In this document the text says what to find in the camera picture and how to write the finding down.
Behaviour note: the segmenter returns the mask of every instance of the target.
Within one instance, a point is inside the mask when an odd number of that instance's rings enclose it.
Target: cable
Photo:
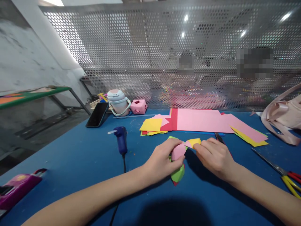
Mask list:
[[[125,154],[122,154],[122,158],[123,158],[123,173],[125,173]],[[113,212],[111,222],[110,222],[110,226],[113,225],[113,221],[114,221],[114,218],[115,218],[115,215],[116,215],[119,204],[120,204],[120,200],[118,201],[117,206],[115,207],[115,210]]]

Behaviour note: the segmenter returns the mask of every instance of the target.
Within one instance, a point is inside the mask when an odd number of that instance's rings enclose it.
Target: smartphone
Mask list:
[[[98,103],[95,106],[94,111],[92,112],[92,115],[90,116],[86,127],[87,128],[95,128],[100,127],[104,121],[104,116],[109,108],[108,103]]]

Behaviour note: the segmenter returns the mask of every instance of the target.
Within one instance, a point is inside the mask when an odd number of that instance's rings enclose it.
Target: water bottle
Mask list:
[[[129,107],[131,101],[119,89],[112,89],[108,91],[108,102],[112,107],[112,112],[116,116],[127,116],[129,114]]]

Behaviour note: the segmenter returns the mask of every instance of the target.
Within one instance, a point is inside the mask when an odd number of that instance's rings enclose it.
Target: metal mesh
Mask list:
[[[151,108],[263,110],[301,82],[301,3],[212,2],[41,10],[98,92]],[[237,50],[261,48],[273,51],[273,78],[237,77]]]

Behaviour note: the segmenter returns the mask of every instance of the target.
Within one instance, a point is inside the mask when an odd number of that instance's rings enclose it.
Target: person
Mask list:
[[[173,162],[168,156],[181,143],[178,139],[167,139],[154,149],[144,165],[46,206],[23,226],[86,225],[108,205],[161,181],[180,168],[185,156]],[[285,225],[301,225],[301,200],[236,163],[227,146],[209,138],[193,147],[203,165],[217,177],[270,210]]]

